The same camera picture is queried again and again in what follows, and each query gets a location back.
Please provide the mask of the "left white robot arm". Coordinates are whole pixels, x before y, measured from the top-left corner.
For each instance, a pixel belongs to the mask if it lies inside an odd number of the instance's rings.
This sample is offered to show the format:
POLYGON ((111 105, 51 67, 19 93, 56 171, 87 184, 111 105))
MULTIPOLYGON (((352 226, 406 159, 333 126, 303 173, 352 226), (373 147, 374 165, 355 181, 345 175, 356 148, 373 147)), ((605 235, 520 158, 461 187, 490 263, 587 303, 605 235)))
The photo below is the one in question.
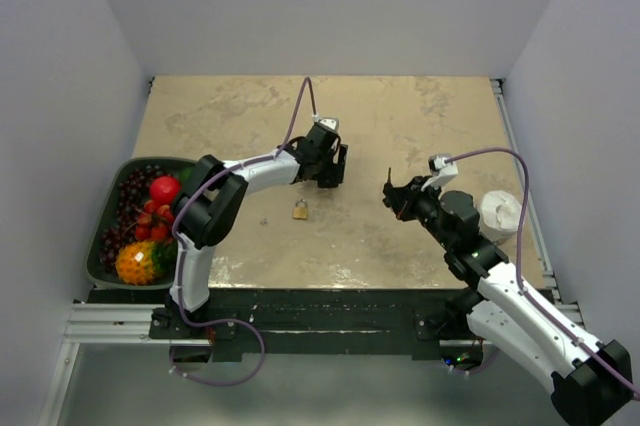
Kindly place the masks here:
POLYGON ((196 338, 206 329, 201 307, 209 299, 215 249, 231 232, 247 196, 306 181, 321 189, 343 182, 348 146, 338 129, 336 118, 316 119, 306 135, 269 153, 235 161, 206 155, 196 163, 171 205, 178 247, 170 288, 178 308, 171 324, 183 337, 196 338))

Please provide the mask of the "aluminium frame rail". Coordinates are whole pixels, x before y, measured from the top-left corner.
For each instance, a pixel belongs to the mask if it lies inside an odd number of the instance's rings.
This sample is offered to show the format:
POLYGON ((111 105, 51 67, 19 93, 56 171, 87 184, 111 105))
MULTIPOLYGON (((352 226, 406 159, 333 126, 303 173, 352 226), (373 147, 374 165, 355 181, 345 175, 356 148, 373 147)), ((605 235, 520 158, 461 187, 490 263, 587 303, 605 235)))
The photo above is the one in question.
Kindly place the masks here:
POLYGON ((88 343, 153 340, 196 344, 232 341, 243 333, 253 337, 252 329, 262 337, 274 335, 278 339, 396 338, 406 333, 411 340, 448 341, 470 335, 466 323, 455 326, 429 309, 400 304, 251 304, 245 309, 215 307, 212 314, 209 325, 199 320, 189 326, 178 313, 159 305, 77 304, 72 308, 67 336, 88 343))

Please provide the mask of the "orange toy pineapple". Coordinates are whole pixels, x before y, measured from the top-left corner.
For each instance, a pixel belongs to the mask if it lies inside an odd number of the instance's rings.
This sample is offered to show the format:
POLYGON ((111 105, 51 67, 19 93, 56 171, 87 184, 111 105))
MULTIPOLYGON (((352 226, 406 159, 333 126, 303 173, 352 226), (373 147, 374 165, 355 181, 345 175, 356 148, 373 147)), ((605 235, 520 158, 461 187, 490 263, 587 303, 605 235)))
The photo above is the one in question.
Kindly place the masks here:
POLYGON ((132 286, 156 284, 175 269, 177 244, 171 241, 138 241, 122 248, 115 261, 119 279, 132 286))

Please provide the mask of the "brass padlock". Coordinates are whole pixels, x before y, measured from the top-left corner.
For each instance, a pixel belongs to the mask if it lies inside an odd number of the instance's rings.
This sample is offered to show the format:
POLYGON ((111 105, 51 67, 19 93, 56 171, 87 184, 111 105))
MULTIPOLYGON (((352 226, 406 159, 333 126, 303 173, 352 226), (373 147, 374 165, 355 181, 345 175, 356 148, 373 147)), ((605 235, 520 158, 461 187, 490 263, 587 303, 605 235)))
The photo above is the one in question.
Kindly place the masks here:
POLYGON ((292 211, 292 218, 294 220, 308 219, 308 204, 304 199, 299 199, 296 201, 292 211))

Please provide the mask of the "red toy apple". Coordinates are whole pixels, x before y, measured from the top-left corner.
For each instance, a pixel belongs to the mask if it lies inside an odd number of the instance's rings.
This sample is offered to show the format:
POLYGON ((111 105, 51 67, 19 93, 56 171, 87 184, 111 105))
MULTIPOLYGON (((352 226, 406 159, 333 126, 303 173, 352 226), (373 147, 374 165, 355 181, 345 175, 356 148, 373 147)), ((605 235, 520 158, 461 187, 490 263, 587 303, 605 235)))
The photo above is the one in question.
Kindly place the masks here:
POLYGON ((173 176, 156 178, 149 187, 150 199, 158 205, 169 205, 178 195, 181 183, 173 176))

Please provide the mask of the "dark red grape bunch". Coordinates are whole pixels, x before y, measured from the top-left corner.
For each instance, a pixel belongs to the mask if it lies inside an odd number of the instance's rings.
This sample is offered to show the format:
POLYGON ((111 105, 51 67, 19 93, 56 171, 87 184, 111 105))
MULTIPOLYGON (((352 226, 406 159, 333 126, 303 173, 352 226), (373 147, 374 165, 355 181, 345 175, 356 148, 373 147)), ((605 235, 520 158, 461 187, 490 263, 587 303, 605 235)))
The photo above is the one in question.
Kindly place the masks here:
POLYGON ((138 242, 134 226, 143 204, 150 199, 149 187, 161 176, 173 176, 158 164, 136 168, 116 183, 115 212, 99 235, 99 263, 106 273, 115 274, 115 261, 120 250, 138 242))

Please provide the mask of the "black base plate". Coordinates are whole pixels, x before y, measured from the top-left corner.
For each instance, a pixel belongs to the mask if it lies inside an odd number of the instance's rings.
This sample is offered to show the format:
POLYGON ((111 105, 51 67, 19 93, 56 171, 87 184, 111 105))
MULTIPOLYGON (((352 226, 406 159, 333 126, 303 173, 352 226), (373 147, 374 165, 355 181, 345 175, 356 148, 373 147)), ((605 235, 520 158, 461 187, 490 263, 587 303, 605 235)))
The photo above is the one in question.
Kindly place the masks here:
POLYGON ((477 294, 451 289, 215 288, 183 323, 164 290, 94 290, 87 303, 109 326, 140 324, 142 338, 180 359, 238 362, 246 354, 408 356, 470 368, 494 352, 463 309, 477 294))

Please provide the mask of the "dark green fruit tray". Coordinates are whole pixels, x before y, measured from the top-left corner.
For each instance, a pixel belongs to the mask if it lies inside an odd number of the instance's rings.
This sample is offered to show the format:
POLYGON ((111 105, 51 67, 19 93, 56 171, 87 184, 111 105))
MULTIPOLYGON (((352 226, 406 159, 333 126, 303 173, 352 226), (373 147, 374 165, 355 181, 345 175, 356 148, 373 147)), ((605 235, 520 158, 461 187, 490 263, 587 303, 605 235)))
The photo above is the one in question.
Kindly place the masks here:
POLYGON ((106 273, 99 263, 99 235, 102 228, 107 225, 108 217, 115 212, 116 206, 116 183, 123 180, 134 169, 147 165, 158 164, 165 168, 173 177, 178 178, 179 174, 186 169, 192 168, 196 162, 190 159, 175 157, 141 157, 133 158, 125 163, 116 172, 109 187, 102 212, 97 223, 91 246, 86 260, 86 274, 91 282, 103 288, 127 289, 127 290, 162 290, 168 289, 173 283, 174 272, 165 280, 160 280, 156 284, 148 286, 132 286, 123 283, 117 274, 106 273))

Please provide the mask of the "red toy cherries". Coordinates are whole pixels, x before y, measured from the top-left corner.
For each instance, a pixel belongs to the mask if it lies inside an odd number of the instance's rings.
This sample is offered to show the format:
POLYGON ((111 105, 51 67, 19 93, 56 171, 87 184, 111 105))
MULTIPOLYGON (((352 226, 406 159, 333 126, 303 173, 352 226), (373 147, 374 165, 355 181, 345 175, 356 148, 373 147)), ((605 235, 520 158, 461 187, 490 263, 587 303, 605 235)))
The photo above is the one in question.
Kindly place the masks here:
POLYGON ((173 222, 174 216, 169 205, 147 200, 137 217, 134 237, 137 241, 166 242, 173 222))

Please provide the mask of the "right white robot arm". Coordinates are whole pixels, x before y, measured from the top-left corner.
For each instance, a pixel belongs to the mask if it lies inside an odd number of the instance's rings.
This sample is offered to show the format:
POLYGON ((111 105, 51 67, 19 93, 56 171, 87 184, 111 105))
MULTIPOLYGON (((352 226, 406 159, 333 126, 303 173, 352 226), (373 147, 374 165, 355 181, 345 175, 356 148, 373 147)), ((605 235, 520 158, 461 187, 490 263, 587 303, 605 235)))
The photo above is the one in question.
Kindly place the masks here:
POLYGON ((481 233, 471 195, 443 192, 421 176, 402 187, 385 183, 382 192, 398 220, 418 221, 443 247, 449 270, 468 286, 445 315, 452 336, 493 343, 542 385, 569 425, 601 425, 633 400, 628 351, 517 281, 515 265, 481 233))

